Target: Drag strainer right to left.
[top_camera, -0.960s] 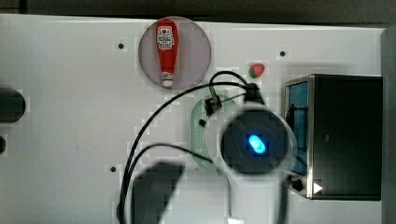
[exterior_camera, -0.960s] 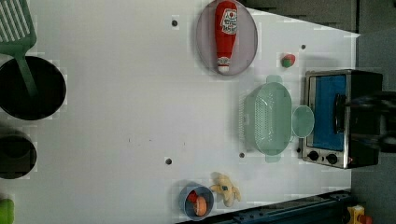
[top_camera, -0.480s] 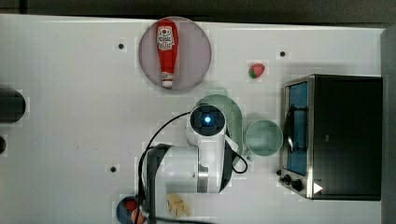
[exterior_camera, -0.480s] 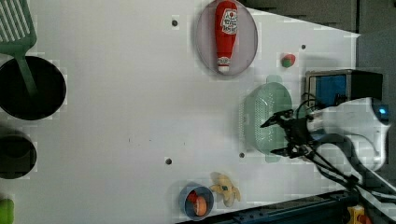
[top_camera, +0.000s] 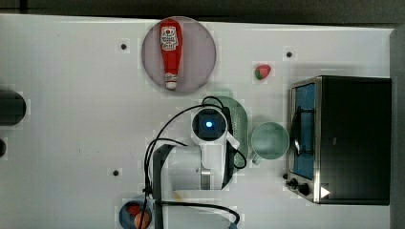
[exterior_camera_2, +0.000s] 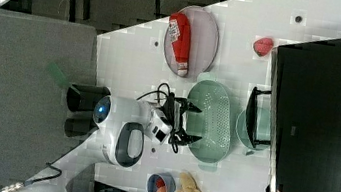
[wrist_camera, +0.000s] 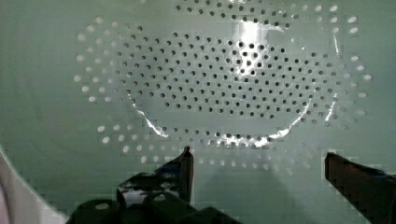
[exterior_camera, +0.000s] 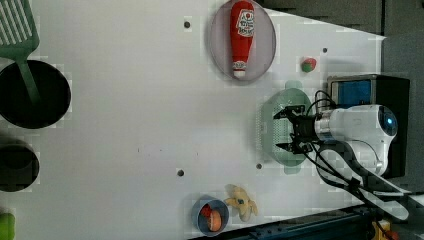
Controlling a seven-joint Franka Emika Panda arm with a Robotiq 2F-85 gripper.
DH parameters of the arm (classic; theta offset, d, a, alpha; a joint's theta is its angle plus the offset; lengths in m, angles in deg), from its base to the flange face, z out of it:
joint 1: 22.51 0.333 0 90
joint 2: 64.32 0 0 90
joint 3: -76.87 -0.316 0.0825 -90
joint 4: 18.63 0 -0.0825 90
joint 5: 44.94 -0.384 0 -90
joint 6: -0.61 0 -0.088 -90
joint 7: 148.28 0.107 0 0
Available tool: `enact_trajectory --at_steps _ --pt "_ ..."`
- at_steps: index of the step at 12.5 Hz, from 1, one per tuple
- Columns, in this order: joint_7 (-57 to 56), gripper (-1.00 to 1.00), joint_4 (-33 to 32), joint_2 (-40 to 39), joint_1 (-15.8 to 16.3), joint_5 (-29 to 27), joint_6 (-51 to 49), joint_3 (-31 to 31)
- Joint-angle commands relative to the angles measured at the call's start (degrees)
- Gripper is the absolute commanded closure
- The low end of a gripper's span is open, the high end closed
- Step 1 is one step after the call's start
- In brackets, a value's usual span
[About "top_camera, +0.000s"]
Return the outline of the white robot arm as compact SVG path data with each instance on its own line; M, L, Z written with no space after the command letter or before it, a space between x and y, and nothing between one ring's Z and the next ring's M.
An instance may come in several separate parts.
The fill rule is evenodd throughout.
M222 190L234 174L234 156L240 143L233 136L228 108L201 106L191 115L189 130L191 146L164 144L153 153L155 229L169 229L170 207L204 207L202 203L175 201L176 191Z

